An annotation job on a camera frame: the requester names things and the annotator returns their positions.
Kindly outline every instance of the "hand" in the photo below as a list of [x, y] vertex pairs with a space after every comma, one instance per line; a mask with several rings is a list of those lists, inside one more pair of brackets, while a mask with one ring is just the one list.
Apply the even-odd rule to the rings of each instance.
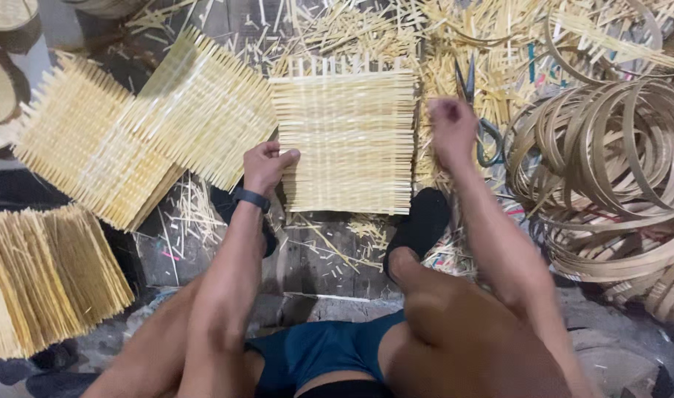
[[472, 146], [479, 119], [459, 99], [442, 97], [428, 102], [432, 144], [440, 164], [451, 174], [472, 165]]
[[266, 196], [280, 181], [283, 171], [300, 159], [300, 151], [290, 149], [278, 156], [280, 143], [262, 142], [244, 154], [244, 189]]

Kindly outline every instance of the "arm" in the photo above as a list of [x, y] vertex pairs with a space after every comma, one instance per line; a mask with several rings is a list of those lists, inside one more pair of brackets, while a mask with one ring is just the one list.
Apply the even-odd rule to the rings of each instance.
[[472, 163], [478, 120], [460, 101], [431, 101], [433, 143], [452, 176], [477, 265], [495, 295], [536, 335], [563, 370], [573, 396], [601, 397], [578, 362], [563, 324], [553, 278], [533, 243], [501, 210]]
[[[297, 150], [280, 157], [278, 150], [277, 142], [263, 142], [244, 154], [245, 189], [266, 196], [299, 158]], [[262, 222], [258, 206], [239, 202], [191, 309], [180, 397], [253, 396], [244, 334], [261, 282]]]

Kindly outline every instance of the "black wristwatch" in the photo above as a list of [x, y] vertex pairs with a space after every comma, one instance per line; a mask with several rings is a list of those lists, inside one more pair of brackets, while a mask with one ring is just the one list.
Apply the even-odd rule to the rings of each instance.
[[268, 213], [268, 209], [271, 208], [270, 200], [253, 191], [247, 191], [246, 189], [237, 186], [236, 189], [234, 189], [234, 202], [239, 202], [240, 200], [253, 203], [254, 205], [261, 208], [264, 213]]

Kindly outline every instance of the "black sock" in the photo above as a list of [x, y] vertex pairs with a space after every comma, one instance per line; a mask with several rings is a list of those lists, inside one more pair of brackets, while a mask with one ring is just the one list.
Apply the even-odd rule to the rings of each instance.
[[442, 192], [424, 188], [411, 199], [409, 215], [396, 227], [394, 239], [389, 242], [384, 256], [384, 272], [389, 274], [389, 255], [397, 247], [408, 247], [423, 259], [438, 242], [450, 221], [450, 207]]
[[[218, 189], [215, 186], [212, 186], [211, 192], [209, 193], [209, 198], [212, 201], [212, 204], [214, 204], [214, 207], [217, 209], [219, 215], [222, 216], [224, 222], [230, 224], [232, 222], [234, 210], [236, 210], [234, 195], [228, 191], [224, 191], [222, 189]], [[266, 258], [273, 254], [275, 247], [278, 245], [278, 241], [275, 239], [275, 236], [273, 236], [271, 228], [268, 226], [268, 221], [266, 221], [265, 217], [263, 218], [262, 232], [263, 237], [265, 238], [265, 254], [263, 254], [263, 258]]]

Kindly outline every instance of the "blue shorts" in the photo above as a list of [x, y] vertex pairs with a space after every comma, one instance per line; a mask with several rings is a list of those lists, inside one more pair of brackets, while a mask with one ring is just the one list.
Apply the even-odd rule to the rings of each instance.
[[247, 340], [245, 348], [265, 360], [256, 396], [292, 397], [311, 379], [335, 370], [357, 370], [383, 383], [379, 343], [392, 326], [405, 320], [400, 310], [369, 322], [309, 322]]

